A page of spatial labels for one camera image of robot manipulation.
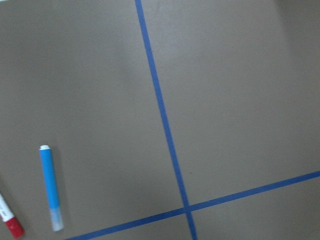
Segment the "brown paper table cover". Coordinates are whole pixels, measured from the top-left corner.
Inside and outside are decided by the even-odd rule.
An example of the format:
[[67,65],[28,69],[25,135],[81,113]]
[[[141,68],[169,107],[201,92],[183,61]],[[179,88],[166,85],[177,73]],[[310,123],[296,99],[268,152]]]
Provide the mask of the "brown paper table cover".
[[0,190],[25,240],[319,239],[319,1],[2,2]]

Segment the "blue marker pen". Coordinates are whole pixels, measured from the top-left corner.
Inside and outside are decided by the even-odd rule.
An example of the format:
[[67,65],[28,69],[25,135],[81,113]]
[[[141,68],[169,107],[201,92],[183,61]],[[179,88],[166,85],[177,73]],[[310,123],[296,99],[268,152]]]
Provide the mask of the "blue marker pen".
[[64,222],[61,213],[51,148],[48,145],[41,145],[39,147],[39,155],[42,165],[51,227],[54,232],[59,232],[64,228]]

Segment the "red capped white marker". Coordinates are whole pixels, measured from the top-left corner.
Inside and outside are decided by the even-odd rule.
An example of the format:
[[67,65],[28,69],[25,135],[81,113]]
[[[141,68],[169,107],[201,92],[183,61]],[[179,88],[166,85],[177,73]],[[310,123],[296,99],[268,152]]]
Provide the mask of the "red capped white marker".
[[19,239],[25,234],[23,227],[2,195],[0,195],[0,216],[14,239]]

